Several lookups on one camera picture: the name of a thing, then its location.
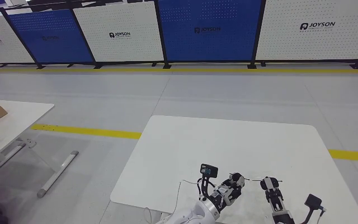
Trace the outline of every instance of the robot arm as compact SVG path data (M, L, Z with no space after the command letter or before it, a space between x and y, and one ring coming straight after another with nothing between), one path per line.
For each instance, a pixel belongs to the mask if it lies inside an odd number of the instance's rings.
M209 195L209 179L217 177L218 168L202 164L200 172L202 173L201 192L203 196L196 202L194 208L177 211L157 224L215 224L221 211L226 206L231 206L241 195L241 189L244 187L244 177L241 174L230 174L229 179L225 180Z
M283 196L279 189L279 181L276 178L265 177L260 181L262 190L265 191L267 202L271 204L272 217L275 224L295 224L290 211L286 210L283 203ZM319 216L322 216L326 211L321 206L322 200L316 196L309 194L305 202L305 205L309 207L309 213L304 222L301 224L307 224L314 210L322 210Z

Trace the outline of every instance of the white tabletop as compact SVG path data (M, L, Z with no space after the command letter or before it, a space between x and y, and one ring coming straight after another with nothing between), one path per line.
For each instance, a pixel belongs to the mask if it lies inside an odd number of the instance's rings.
M310 125L243 122L153 116L148 122L112 194L111 201L171 213L178 184L201 177L200 165L219 168L211 182L220 184L230 172L246 178L273 176L296 223L308 213L312 193L327 212L320 223L356 224L358 205L316 129ZM218 222L273 223L260 182L246 181L242 195L225 208ZM192 207L196 185L182 183L178 207ZM316 223L314 212L310 223Z
M55 105L0 100L8 114L0 118L0 152Z

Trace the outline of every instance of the pegboard panel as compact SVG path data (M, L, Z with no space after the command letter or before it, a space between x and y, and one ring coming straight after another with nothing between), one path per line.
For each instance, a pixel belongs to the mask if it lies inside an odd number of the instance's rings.
M92 62L70 10L9 17L39 63Z
M0 63L34 63L3 16L0 16Z
M154 2L76 8L98 62L163 60Z
M161 0L168 60L251 60L261 0Z
M357 0L267 0L256 59L356 59L357 9Z

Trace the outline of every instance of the gray floor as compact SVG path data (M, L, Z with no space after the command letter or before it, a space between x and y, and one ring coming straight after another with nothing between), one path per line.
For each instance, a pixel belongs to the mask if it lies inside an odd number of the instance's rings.
M268 68L349 69L339 64ZM0 72L1 100L55 104L39 121L43 124L142 132L153 114L310 124L327 148L350 151L358 151L357 86L357 73L267 73L264 68L261 73ZM28 132L55 160L63 161L72 150L80 154L42 199L36 192L52 172L30 151L21 150L0 168L0 204L11 223L146 223L141 208L110 202L136 140ZM358 161L335 162L358 200Z

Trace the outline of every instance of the yellow floor line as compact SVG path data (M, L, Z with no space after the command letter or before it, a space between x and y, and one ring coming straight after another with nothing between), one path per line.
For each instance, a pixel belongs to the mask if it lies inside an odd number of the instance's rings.
M92 136L107 136L115 138L132 138L139 139L142 135L139 132L125 132L121 130L104 130L94 128L77 128L77 127L66 127L58 125L47 125L47 124L34 124L31 127L32 130L48 130L50 132L65 132L73 134L88 134Z
M332 158L340 158L342 160L358 160L357 151L329 150Z
M358 69L244 69L244 68L1 68L1 72L230 72L230 73L358 73Z
M50 132L64 132L72 134L88 134L92 136L106 136L115 138L139 139L142 135L139 132L125 132L122 130L104 130L94 128L66 127L58 125L34 124L32 130L48 130ZM343 160L358 160L358 151L328 150L332 158Z

